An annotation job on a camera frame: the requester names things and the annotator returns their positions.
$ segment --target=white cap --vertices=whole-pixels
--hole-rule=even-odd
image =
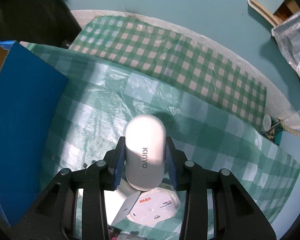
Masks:
[[[175,216],[180,205],[173,187],[161,183],[159,187],[142,193],[127,217],[135,223],[150,226]]]
[[[271,128],[271,117],[269,114],[265,114],[265,117],[263,118],[262,121],[262,128],[265,132],[268,132]]]

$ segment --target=blue board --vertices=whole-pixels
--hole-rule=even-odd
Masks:
[[[0,71],[0,213],[15,225],[39,194],[48,128],[67,78],[17,42]]]

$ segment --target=plastic sheet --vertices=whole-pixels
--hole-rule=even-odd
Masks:
[[[279,49],[300,78],[300,11],[271,31]]]
[[[32,52],[69,78],[53,117],[42,160],[42,188],[63,167],[86,168],[115,148],[129,121],[153,114],[165,125],[175,147],[203,168],[228,168],[247,189],[270,222],[285,205],[300,165],[249,124],[195,96],[118,64],[75,51],[36,45]],[[163,182],[168,183],[166,174]],[[148,239],[179,237],[182,206],[173,218],[152,226],[125,219],[117,227]],[[80,237],[82,196],[78,198]],[[208,198],[213,236],[212,201]]]

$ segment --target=metal screw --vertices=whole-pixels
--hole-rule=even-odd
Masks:
[[[66,175],[66,174],[69,173],[69,171],[70,171],[69,168],[63,168],[63,169],[60,170],[60,173],[61,173],[62,175]]]
[[[222,169],[222,170],[221,170],[221,173],[222,173],[223,175],[225,175],[225,176],[230,175],[230,171],[229,171],[228,169]]]
[[[100,161],[97,161],[97,165],[99,167],[102,167],[102,166],[105,166],[106,165],[106,162],[104,160],[100,160]]]
[[[186,161],[185,165],[188,167],[193,167],[194,166],[194,162],[193,161]]]

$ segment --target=green checkered tablecloth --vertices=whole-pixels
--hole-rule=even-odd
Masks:
[[[115,148],[127,123],[139,114],[162,120],[167,135],[188,159],[214,171],[228,168],[270,222],[285,205],[300,165],[238,117],[190,93],[121,65],[45,45],[28,48],[65,74],[68,84],[52,119],[42,159],[41,188],[64,167],[86,168]],[[181,202],[185,193],[179,192]],[[80,237],[79,195],[77,233]],[[213,210],[209,194],[209,235]],[[148,239],[178,239],[183,207],[176,216],[152,227],[123,220],[116,226]]]
[[[132,17],[102,16],[85,26],[70,49],[157,78],[261,129],[266,87],[222,54],[182,34]]]

